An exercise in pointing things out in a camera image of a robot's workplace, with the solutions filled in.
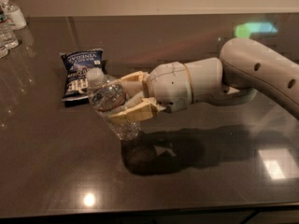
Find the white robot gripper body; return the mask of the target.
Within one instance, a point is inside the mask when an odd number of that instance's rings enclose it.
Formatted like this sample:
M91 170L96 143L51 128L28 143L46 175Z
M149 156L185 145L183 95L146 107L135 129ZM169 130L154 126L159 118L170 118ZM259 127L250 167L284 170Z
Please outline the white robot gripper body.
M187 68L174 62L158 65L147 78L149 97L154 97L168 113L187 109L192 103L192 89Z

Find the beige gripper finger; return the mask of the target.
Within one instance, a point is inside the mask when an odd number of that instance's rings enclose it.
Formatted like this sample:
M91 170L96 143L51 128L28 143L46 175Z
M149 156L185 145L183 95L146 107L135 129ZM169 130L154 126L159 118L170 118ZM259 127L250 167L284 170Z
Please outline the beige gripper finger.
M159 112L164 110L166 110L166 107L164 105L160 105L155 98L142 98L138 105L127 108L124 111L111 114L108 116L108 119L114 124L139 122L152 119Z
M142 92L148 94L147 78L150 76L147 72L137 71L120 78L120 83L130 97L134 97Z

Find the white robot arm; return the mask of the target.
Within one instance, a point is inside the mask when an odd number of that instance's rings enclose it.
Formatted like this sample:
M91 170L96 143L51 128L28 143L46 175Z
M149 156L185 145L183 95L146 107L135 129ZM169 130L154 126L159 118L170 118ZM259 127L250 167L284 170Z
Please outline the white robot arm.
M120 79L131 99L108 116L115 124L178 112L191 104L240 105L261 92L299 118L299 64L267 46L234 38L218 58L160 64Z

